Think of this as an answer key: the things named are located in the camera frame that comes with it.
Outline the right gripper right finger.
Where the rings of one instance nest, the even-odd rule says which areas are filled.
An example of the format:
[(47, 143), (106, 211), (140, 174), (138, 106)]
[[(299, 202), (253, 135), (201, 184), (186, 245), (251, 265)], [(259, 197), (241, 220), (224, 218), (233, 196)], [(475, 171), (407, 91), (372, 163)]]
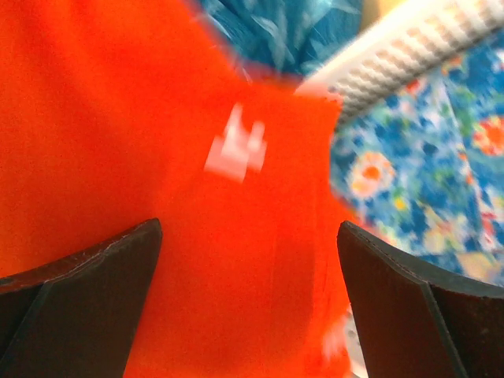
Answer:
[(343, 222), (339, 261), (370, 377), (501, 377), (503, 289)]

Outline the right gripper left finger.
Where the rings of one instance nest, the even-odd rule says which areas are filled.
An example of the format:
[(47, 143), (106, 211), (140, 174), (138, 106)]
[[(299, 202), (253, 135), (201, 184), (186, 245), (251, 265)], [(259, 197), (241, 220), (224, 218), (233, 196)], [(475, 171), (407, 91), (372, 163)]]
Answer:
[(161, 241), (161, 224), (151, 219), (3, 277), (1, 375), (123, 376)]

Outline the orange shorts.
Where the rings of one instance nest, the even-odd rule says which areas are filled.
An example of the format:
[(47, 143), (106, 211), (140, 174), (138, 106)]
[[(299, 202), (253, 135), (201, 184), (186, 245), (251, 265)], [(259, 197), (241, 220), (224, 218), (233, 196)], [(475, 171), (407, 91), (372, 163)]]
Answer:
[(339, 101), (236, 74), (183, 1), (1, 4), (1, 272), (149, 218), (127, 377), (344, 377)]

